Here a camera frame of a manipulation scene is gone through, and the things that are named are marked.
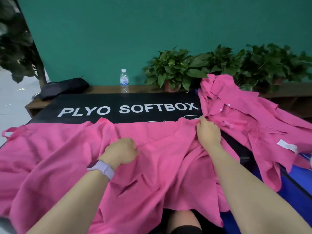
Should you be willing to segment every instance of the white clothing tag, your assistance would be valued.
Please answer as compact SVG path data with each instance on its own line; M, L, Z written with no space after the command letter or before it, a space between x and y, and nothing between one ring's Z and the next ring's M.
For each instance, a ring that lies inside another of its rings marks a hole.
M280 141L277 143L279 146L285 148L285 149L289 149L295 153L298 153L298 148L297 146L295 146L294 144L289 144L285 141L283 141L282 139L280 139Z

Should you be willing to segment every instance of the water bottle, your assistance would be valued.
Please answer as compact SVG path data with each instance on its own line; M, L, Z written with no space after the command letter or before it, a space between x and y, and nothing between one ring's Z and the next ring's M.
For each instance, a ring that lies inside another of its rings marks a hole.
M129 85L129 77L126 73L126 69L122 69L120 74L120 86L122 93L124 94L129 93L128 85Z

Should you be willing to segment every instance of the floor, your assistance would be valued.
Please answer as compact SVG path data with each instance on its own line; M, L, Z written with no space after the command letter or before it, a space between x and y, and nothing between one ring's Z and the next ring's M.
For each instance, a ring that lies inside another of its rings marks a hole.
M31 119L24 108L34 94L40 91L39 81L35 77L24 77L17 84L11 79L11 73L0 68L0 133L10 127L26 124ZM6 138L0 137L0 146ZM15 233L8 220L0 218L0 234Z

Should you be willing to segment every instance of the watch face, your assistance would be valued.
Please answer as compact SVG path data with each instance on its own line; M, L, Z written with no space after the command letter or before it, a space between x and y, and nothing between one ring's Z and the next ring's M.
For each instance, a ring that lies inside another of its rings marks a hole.
M96 165L96 163L98 162L98 160L94 160L91 163L89 163L89 165L87 166L87 168L92 168Z

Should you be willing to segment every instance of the pink fabric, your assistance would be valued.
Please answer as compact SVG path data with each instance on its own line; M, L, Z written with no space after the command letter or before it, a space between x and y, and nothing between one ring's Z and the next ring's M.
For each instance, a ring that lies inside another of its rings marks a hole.
M18 233L29 230L87 172L86 166L121 137L140 151L109 182L89 233L147 233L163 208L197 209L222 226L229 207L212 162L196 138L197 120L112 124L30 124L14 129L0 149L0 215ZM239 157L222 140L222 146Z
M230 75L208 74L198 91L204 116L250 149L263 181L274 191L281 188L279 164L310 168L309 161L277 143L294 144L299 153L312 151L312 124L279 109L277 104L240 90Z
M309 167L280 139L300 152L312 151L312 125L257 93L234 85L229 75L209 74L199 96L203 114L253 151L261 175L275 191L279 165ZM196 138L197 120L112 124L30 124L14 132L0 149L0 215L18 233L29 230L87 172L112 142L131 137L140 155L121 165L109 182L89 233L145 234L157 226L162 209L196 209L222 226L229 210L212 162ZM223 148L239 157L222 139Z

